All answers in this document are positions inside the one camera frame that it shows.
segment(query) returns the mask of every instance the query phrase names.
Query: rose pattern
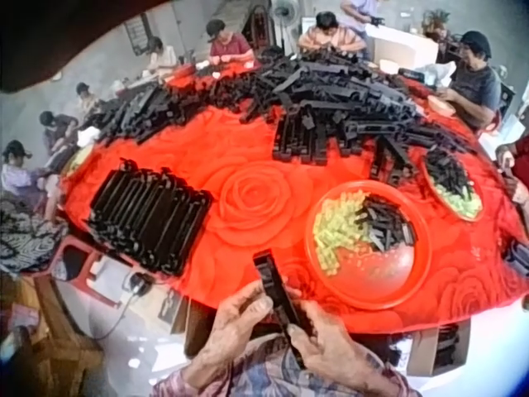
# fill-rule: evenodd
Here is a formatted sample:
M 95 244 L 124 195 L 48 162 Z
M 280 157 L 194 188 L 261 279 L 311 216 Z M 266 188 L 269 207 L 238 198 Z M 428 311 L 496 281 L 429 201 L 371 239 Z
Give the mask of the rose pattern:
M 420 208 L 431 234 L 430 273 L 421 289 L 395 308 L 367 312 L 344 304 L 307 261 L 306 218 L 329 189 L 366 178 L 372 155 L 340 158 L 331 141 L 326 167 L 273 161 L 274 126 L 262 118 L 241 125 L 239 116 L 207 108 L 187 126 L 168 127 L 141 146 L 133 141 L 98 146 L 82 176 L 73 174 L 64 182 L 66 213 L 86 228 L 83 220 L 90 201 L 108 171 L 119 166 L 120 157 L 135 160 L 140 167 L 168 167 L 195 189 L 211 191 L 215 199 L 184 275 L 170 281 L 175 289 L 216 307 L 258 277 L 252 256 L 270 248 L 281 273 L 303 297 L 340 315 L 352 332 L 434 327 L 508 304 L 529 291 L 528 282 L 507 268 L 500 255 L 505 237 L 524 238 L 516 211 L 490 164 L 481 155 L 462 155 L 484 191 L 484 217 L 477 223 L 460 221 L 430 195 L 420 178 L 405 182 L 401 190 Z M 435 113 L 429 117 L 476 142 L 455 120 Z M 418 162 L 423 153 L 414 148 L 410 156 Z

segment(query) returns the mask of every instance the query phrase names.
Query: bag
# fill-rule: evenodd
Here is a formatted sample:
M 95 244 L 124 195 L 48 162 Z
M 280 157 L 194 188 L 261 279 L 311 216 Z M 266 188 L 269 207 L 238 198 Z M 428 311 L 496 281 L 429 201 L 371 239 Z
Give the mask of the bag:
M 11 275 L 46 270 L 67 233 L 65 222 L 53 224 L 0 199 L 0 270 Z

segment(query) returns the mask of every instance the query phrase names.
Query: red plastic bowl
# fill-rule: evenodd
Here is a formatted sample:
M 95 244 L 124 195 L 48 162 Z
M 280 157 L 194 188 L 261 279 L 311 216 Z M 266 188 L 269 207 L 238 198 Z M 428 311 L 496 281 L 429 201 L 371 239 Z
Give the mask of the red plastic bowl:
M 437 201 L 439 201 L 439 203 L 441 203 L 450 213 L 452 213 L 454 216 L 456 216 L 458 219 L 463 219 L 464 221 L 466 222 L 477 222 L 478 220 L 480 220 L 484 213 L 485 213 L 485 204 L 484 204 L 484 201 L 483 201 L 483 194 L 482 194 L 482 190 L 481 188 L 479 187 L 479 184 L 478 182 L 476 182 L 475 179 L 472 179 L 469 175 L 469 180 L 471 180 L 473 183 L 474 183 L 474 191 L 476 192 L 476 194 L 479 196 L 479 198 L 481 199 L 481 211 L 478 212 L 478 214 L 476 215 L 475 218 L 468 218 L 466 217 L 465 215 L 463 214 L 460 214 L 458 212 L 456 212 L 451 206 L 449 203 L 447 203 L 445 201 L 445 199 L 437 193 L 437 190 L 436 190 L 436 187 L 434 186 L 433 182 L 431 181 L 430 179 L 430 175 L 428 174 L 428 170 L 427 170 L 427 163 L 426 163 L 426 159 L 424 157 L 422 157 L 422 162 L 421 162 L 421 172 L 422 174 L 424 175 L 424 179 L 427 180 L 427 185 L 428 185 L 428 188 L 430 189 L 431 193 L 434 195 L 434 197 L 436 197 Z
M 377 194 L 396 204 L 401 214 L 413 225 L 417 237 L 415 246 L 362 255 L 350 251 L 344 254 L 343 250 L 346 249 L 339 249 L 340 269 L 336 275 L 326 275 L 319 265 L 312 233 L 316 215 L 322 210 L 325 200 L 338 199 L 343 192 L 354 193 L 358 190 Z M 430 234 L 425 220 L 416 208 L 404 194 L 374 180 L 348 182 L 327 192 L 310 212 L 305 230 L 305 249 L 318 278 L 342 301 L 358 309 L 387 309 L 410 298 L 424 282 L 431 260 Z M 380 271 L 387 270 L 393 272 L 391 276 L 377 276 Z

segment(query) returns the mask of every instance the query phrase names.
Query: gray t-shirt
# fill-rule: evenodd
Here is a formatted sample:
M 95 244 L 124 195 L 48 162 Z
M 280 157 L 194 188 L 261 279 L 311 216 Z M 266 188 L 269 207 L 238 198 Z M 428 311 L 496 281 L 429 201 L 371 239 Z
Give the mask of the gray t-shirt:
M 460 64 L 455 80 L 450 87 L 472 103 L 485 106 L 493 112 L 499 109 L 502 84 L 498 74 L 488 65 L 481 70 L 473 71 L 468 69 L 465 64 Z M 457 103 L 454 103 L 454 107 L 457 115 L 470 127 L 474 129 L 483 127 L 475 117 L 468 114 Z

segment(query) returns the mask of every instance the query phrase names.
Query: cardboard box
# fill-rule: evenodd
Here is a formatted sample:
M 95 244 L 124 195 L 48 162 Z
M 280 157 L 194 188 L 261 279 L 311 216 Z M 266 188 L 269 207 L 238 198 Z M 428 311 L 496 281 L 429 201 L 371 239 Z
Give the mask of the cardboard box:
M 439 328 L 430 328 L 415 332 L 411 340 L 409 354 L 403 352 L 398 370 L 408 376 L 433 377 L 453 371 L 466 364 L 470 345 L 470 323 L 465 320 L 457 323 L 459 326 L 459 341 L 455 345 L 454 363 L 449 366 L 435 367 L 437 348 L 439 346 Z

